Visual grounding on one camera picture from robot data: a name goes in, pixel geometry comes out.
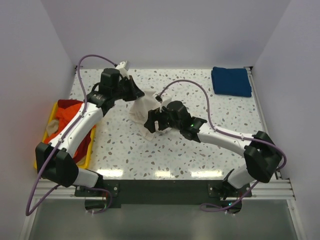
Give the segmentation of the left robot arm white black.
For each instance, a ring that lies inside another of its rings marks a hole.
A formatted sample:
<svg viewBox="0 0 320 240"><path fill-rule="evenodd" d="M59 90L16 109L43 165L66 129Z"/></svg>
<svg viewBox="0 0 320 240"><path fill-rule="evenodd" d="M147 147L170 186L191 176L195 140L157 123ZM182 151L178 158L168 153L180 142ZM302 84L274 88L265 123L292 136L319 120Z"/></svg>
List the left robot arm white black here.
<svg viewBox="0 0 320 240"><path fill-rule="evenodd" d="M63 187L83 186L92 196L104 190L101 174L82 169L74 161L76 150L117 100L135 101L145 94L125 67L117 65L101 73L98 90L92 90L67 126L49 143L35 149L38 175Z"/></svg>

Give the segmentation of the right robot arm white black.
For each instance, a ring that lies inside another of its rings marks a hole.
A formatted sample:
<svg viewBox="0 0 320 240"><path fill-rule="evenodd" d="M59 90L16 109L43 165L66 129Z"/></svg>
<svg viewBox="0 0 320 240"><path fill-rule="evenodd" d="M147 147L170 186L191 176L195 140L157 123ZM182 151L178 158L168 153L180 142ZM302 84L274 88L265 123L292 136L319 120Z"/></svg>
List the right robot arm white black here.
<svg viewBox="0 0 320 240"><path fill-rule="evenodd" d="M230 197L252 181L268 183L284 157L267 133L244 134L212 127L205 119L191 116L181 101L149 110L144 127L150 133L175 129L187 140L216 145L243 157L244 165L232 169L218 188Z"/></svg>

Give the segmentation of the cream white t shirt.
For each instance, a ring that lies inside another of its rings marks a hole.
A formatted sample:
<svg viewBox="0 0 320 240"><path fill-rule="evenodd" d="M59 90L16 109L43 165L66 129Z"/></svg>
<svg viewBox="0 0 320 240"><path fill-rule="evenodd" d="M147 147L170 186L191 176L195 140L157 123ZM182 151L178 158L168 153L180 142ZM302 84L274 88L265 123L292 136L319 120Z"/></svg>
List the cream white t shirt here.
<svg viewBox="0 0 320 240"><path fill-rule="evenodd" d="M142 91L144 92L144 96L133 102L133 105L131 106L129 111L129 117L138 127L141 136L148 141L152 141L155 136L155 133L150 133L144 127L144 124L148 119L148 111L159 108L160 104L156 100L156 91L154 89L146 88Z"/></svg>

